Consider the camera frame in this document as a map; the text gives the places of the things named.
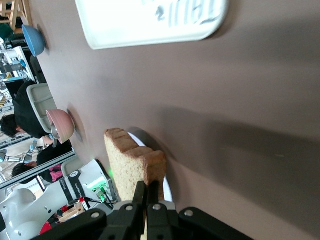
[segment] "chair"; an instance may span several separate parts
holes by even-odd
[[[84,166],[84,163],[77,156],[72,159],[65,161],[61,165],[61,171],[64,177],[68,177],[74,171]]]
[[[28,86],[26,89],[30,103],[34,110],[36,117],[38,118],[43,130],[50,134],[51,124],[47,117],[46,110],[57,109],[56,103],[50,92],[47,83],[40,83]]]

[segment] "whole wheat bread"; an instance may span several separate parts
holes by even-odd
[[[158,181],[159,200],[163,200],[163,182],[167,171],[165,154],[139,146],[120,128],[106,130],[104,140],[120,201],[133,199],[139,181],[144,181],[147,186]]]

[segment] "blue bowl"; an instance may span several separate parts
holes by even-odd
[[[25,25],[22,25],[22,31],[32,55],[36,57],[42,54],[45,50],[46,42],[41,32],[32,26]]]

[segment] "table surface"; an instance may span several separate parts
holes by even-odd
[[[122,128],[165,152],[179,211],[198,207],[254,239],[320,237],[317,0],[232,1],[206,40],[102,50],[89,48],[74,1],[30,9],[84,162],[108,170],[104,131]]]

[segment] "pink bowl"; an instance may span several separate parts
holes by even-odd
[[[59,142],[61,144],[68,141],[75,132],[75,123],[71,116],[60,109],[47,110],[50,124],[54,124],[59,133]]]

